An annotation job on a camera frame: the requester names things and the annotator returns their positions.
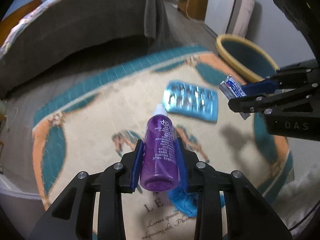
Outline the small blue white packet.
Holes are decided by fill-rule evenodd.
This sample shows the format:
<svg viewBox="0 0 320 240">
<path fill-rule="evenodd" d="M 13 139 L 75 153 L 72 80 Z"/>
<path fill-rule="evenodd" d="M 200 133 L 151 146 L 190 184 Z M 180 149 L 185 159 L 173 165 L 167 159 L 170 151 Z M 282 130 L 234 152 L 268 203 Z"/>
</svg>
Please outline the small blue white packet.
<svg viewBox="0 0 320 240">
<path fill-rule="evenodd" d="M 228 100 L 247 96 L 240 84 L 235 81 L 231 75 L 227 76 L 226 79 L 219 84 L 219 89 Z"/>
</svg>

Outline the blue paper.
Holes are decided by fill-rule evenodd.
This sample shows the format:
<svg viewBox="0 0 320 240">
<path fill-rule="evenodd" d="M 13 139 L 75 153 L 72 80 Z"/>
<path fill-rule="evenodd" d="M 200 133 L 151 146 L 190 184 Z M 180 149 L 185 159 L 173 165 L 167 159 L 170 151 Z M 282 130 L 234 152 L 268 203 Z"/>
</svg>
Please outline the blue paper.
<svg viewBox="0 0 320 240">
<path fill-rule="evenodd" d="M 183 187 L 178 186 L 168 191 L 168 198 L 176 210 L 189 217 L 197 216 L 199 203 L 198 193 L 188 193 Z"/>
</svg>

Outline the blue pill blister pack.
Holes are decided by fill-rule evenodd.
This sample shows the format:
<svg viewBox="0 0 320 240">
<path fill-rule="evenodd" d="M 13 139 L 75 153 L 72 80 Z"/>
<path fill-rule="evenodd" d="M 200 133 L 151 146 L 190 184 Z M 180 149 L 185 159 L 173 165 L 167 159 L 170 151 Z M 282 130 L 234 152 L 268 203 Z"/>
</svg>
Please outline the blue pill blister pack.
<svg viewBox="0 0 320 240">
<path fill-rule="evenodd" d="M 169 113 L 216 123 L 219 112 L 217 92 L 182 81 L 170 81 L 163 93 L 163 106 Z"/>
</svg>

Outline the purple plastic bottle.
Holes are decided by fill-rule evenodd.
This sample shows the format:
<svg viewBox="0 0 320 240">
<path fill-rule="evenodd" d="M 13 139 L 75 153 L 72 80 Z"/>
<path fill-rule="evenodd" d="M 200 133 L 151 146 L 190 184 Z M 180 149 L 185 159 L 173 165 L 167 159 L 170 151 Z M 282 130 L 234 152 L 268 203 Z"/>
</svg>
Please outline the purple plastic bottle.
<svg viewBox="0 0 320 240">
<path fill-rule="evenodd" d="M 164 106 L 158 104 L 146 125 L 140 185 L 161 192 L 176 188 L 179 181 L 174 127 Z"/>
</svg>

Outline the yellow teal trash bin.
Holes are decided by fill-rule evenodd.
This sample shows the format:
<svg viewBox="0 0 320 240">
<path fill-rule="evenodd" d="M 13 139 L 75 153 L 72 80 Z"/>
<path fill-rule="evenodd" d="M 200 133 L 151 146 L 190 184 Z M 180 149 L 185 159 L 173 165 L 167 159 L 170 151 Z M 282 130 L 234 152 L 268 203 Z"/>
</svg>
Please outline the yellow teal trash bin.
<svg viewBox="0 0 320 240">
<path fill-rule="evenodd" d="M 221 59 L 250 83 L 262 81 L 278 69 L 267 52 L 243 37 L 222 34 L 215 45 Z"/>
</svg>

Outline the white grey cabinet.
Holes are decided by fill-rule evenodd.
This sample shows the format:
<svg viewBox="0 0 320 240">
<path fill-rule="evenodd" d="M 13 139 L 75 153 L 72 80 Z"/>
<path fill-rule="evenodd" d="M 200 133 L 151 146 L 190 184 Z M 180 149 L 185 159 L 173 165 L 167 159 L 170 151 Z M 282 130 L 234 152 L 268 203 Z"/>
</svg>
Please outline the white grey cabinet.
<svg viewBox="0 0 320 240">
<path fill-rule="evenodd" d="M 245 37 L 255 0 L 208 0 L 204 23 L 216 36 Z"/>
</svg>

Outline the bed with grey cover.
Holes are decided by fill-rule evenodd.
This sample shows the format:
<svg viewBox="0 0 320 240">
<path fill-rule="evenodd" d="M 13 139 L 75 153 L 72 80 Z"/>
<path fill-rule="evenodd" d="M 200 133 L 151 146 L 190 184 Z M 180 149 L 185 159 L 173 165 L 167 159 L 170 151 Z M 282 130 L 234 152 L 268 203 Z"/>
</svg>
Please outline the bed with grey cover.
<svg viewBox="0 0 320 240">
<path fill-rule="evenodd" d="M 175 44 L 163 0 L 62 0 L 1 57 L 1 96 L 76 51 L 130 36 L 145 36 L 151 51 Z"/>
</svg>

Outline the light blue floral quilt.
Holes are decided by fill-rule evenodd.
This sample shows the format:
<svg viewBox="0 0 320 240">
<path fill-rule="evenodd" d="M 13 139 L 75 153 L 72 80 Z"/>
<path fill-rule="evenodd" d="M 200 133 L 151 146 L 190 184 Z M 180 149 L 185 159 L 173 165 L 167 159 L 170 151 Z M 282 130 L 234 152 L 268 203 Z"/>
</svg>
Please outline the light blue floral quilt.
<svg viewBox="0 0 320 240">
<path fill-rule="evenodd" d="M 24 31 L 24 29 L 29 26 L 32 22 L 34 22 L 37 18 L 39 18 L 45 11 L 47 11 L 50 7 L 61 2 L 62 0 L 46 0 L 44 3 L 39 5 L 36 9 L 34 9 L 29 14 L 25 15 L 11 30 L 1 46 L 1 57 L 3 57 L 16 38 Z"/>
</svg>

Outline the wooden headboard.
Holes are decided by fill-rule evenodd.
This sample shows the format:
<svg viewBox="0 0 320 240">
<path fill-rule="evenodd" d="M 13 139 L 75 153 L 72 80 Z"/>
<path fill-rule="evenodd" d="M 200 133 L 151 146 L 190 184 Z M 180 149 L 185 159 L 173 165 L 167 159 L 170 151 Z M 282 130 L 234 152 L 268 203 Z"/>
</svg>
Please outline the wooden headboard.
<svg viewBox="0 0 320 240">
<path fill-rule="evenodd" d="M 11 29 L 16 26 L 19 21 L 36 9 L 39 5 L 42 4 L 41 0 L 33 0 L 14 12 L 12 12 L 9 16 L 3 19 L 0 23 L 0 45 L 2 46 L 8 35 L 10 34 Z"/>
</svg>

